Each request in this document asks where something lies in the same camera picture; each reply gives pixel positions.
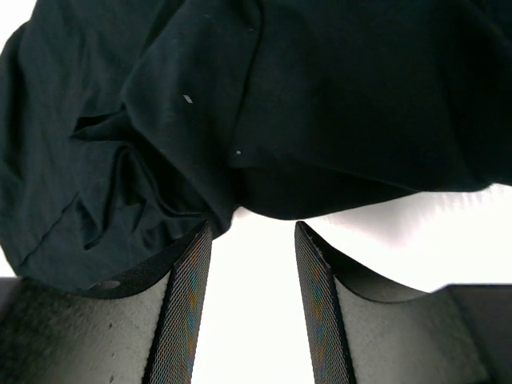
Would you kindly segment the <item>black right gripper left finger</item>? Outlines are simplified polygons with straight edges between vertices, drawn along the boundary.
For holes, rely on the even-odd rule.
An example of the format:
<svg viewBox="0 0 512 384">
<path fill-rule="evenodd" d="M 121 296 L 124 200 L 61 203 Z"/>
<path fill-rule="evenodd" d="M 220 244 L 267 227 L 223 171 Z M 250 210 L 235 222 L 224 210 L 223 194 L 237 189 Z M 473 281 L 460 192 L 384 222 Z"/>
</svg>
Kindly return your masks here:
<svg viewBox="0 0 512 384">
<path fill-rule="evenodd" d="M 211 248 L 201 223 L 85 291 L 3 278 L 2 382 L 191 382 Z"/>
</svg>

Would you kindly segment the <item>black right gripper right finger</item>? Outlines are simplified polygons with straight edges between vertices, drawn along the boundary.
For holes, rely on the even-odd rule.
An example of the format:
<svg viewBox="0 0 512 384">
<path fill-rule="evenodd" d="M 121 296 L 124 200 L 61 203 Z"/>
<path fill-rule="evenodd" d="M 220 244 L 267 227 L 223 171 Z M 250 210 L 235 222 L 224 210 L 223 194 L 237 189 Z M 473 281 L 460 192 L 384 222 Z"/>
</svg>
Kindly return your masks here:
<svg viewBox="0 0 512 384">
<path fill-rule="evenodd" d="M 364 266 L 304 222 L 294 241 L 317 383 L 510 382 L 510 286 L 426 293 Z"/>
</svg>

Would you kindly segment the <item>black t shirt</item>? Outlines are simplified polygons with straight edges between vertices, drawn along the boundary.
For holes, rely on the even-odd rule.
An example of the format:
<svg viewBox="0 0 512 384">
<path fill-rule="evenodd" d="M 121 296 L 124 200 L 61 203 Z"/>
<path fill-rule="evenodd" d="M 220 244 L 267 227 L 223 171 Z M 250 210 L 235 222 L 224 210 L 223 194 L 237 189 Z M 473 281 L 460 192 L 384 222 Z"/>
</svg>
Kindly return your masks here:
<svg viewBox="0 0 512 384">
<path fill-rule="evenodd" d="M 239 207 L 510 182 L 508 1 L 39 1 L 1 54 L 1 246 L 61 290 Z"/>
</svg>

